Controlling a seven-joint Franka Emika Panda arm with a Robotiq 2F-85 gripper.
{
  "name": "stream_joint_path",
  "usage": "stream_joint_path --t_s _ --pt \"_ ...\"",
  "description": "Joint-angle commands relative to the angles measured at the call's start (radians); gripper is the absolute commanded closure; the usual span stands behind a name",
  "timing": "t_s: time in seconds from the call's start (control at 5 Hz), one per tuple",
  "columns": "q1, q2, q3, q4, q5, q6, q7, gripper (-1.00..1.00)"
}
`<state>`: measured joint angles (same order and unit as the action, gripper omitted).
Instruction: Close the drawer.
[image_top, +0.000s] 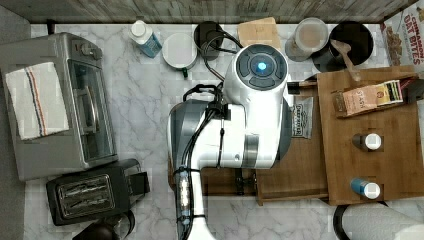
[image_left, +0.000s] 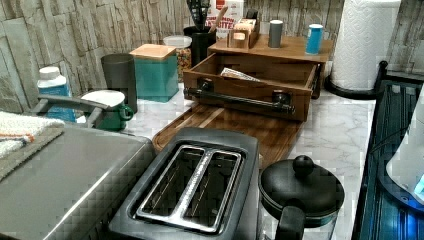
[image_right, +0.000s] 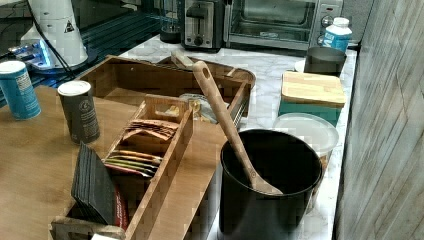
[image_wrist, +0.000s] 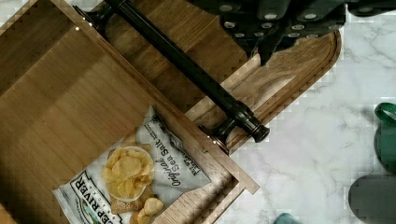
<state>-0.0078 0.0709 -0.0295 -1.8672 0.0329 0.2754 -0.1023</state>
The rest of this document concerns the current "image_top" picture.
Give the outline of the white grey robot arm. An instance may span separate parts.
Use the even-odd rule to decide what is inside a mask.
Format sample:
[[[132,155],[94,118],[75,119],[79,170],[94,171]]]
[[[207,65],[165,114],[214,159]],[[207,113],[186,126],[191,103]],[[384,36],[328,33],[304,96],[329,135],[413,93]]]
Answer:
[[[287,153],[292,137],[287,77],[281,51],[252,44],[237,52],[223,82],[196,85],[171,109],[167,146],[178,240],[214,240],[202,169],[270,169]]]

